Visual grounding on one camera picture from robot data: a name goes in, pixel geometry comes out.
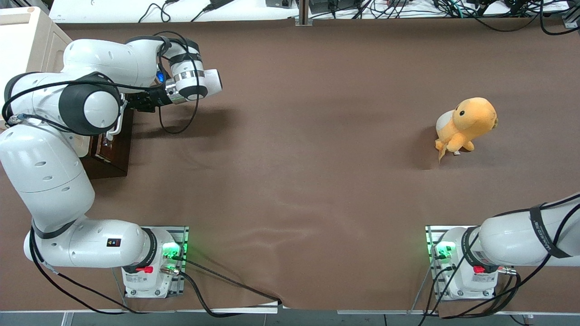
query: orange plush toy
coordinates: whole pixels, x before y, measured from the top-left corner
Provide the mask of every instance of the orange plush toy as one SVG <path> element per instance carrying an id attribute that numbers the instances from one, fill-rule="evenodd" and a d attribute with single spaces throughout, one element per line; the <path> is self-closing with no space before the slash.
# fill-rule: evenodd
<path id="1" fill-rule="evenodd" d="M 439 139 L 435 148 L 439 150 L 439 161 L 445 151 L 459 154 L 461 147 L 474 149 L 472 140 L 494 129 L 498 125 L 498 115 L 491 103 L 474 97 L 461 102 L 455 110 L 444 113 L 437 119 L 435 129 Z"/>

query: table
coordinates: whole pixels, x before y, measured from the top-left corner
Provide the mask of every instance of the table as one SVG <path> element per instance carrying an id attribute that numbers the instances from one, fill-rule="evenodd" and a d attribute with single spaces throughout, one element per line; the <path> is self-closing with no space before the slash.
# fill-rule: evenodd
<path id="1" fill-rule="evenodd" d="M 546 24 L 557 30 L 560 22 Z M 580 112 L 570 81 L 580 68 L 569 64 L 580 49 L 576 34 L 550 37 L 537 24 L 497 33 L 459 19 L 317 25 L 62 25 L 72 39 L 117 42 L 175 30 L 199 43 L 204 67 L 218 68 L 224 85 L 181 136 L 160 131 L 154 114 L 136 114 L 129 175 L 95 180 L 88 216 L 186 224 L 190 259 L 287 307 L 406 311 L 429 264 L 425 225 L 480 224 L 578 190 Z M 495 105 L 499 126 L 474 152 L 439 165 L 435 121 L 472 96 Z M 191 108 L 166 108 L 166 124 L 184 123 Z M 8 184 L 3 174 L 0 181 Z M 30 219 L 11 187 L 1 188 L 0 207 L 0 259 L 11 262 L 0 270 L 0 295 L 11 298 L 0 310 L 82 309 L 33 270 L 15 281 L 31 266 L 21 254 Z M 62 271 L 118 296 L 110 270 Z M 542 270 L 506 310 L 578 312 L 577 271 Z M 265 302 L 194 276 L 210 307 Z M 200 308 L 192 291 L 128 302 L 148 311 Z"/>
<path id="2" fill-rule="evenodd" d="M 55 0 L 50 10 L 50 18 L 57 23 L 137 23 L 152 2 L 161 6 L 164 0 Z M 166 6 L 165 11 L 171 16 L 171 22 L 185 22 L 194 18 L 207 4 L 209 4 L 209 0 L 180 0 Z M 283 9 L 266 7 L 264 0 L 235 0 L 219 9 L 204 13 L 195 21 L 277 20 L 293 16 L 297 17 L 298 8 L 296 3 L 292 1 L 291 4 L 291 9 Z M 467 7 L 475 8 L 472 4 L 464 4 Z M 377 10 L 385 10 L 386 8 L 385 1 L 377 1 Z M 568 8 L 566 2 L 557 2 L 546 5 L 545 12 L 555 12 Z M 383 18 L 386 18 L 391 11 L 387 11 Z M 485 15 L 501 15 L 508 11 L 509 8 L 500 0 L 492 3 L 485 11 Z M 160 13 L 159 9 L 151 8 L 143 22 L 161 22 Z M 336 18 L 350 19 L 355 13 L 356 10 L 344 10 L 336 13 Z M 330 14 L 316 16 L 319 19 L 332 18 Z M 439 13 L 439 10 L 434 7 L 432 0 L 414 0 L 406 5 L 400 14 L 400 17 L 403 18 L 444 16 L 445 14 Z M 363 13 L 363 18 L 373 19 L 374 17 L 370 10 L 366 10 Z"/>

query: blue light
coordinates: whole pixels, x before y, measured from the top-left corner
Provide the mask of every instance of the blue light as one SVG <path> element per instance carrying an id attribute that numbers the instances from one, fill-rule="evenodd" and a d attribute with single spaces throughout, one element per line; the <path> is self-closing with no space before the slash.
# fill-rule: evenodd
<path id="1" fill-rule="evenodd" d="M 165 77 L 163 76 L 163 73 L 160 71 L 157 71 L 157 80 L 159 80 L 159 82 L 165 81 Z"/>

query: plush toy tail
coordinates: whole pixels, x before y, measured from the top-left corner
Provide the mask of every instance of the plush toy tail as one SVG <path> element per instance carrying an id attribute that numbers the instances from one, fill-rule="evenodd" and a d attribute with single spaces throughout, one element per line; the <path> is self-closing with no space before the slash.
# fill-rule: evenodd
<path id="1" fill-rule="evenodd" d="M 443 144 L 441 149 L 439 150 L 439 163 L 441 163 L 441 159 L 445 156 L 445 151 L 447 150 L 447 144 Z"/>

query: red button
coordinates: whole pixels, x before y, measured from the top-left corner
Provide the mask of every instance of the red button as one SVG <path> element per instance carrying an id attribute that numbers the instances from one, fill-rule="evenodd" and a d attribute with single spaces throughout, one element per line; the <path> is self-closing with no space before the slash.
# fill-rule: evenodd
<path id="1" fill-rule="evenodd" d="M 141 267 L 141 268 L 135 268 L 136 271 L 144 271 L 145 274 L 151 274 L 153 273 L 153 266 L 147 266 L 147 267 Z"/>
<path id="2" fill-rule="evenodd" d="M 473 266 L 473 272 L 476 274 L 481 274 L 485 272 L 485 268 L 482 266 Z"/>

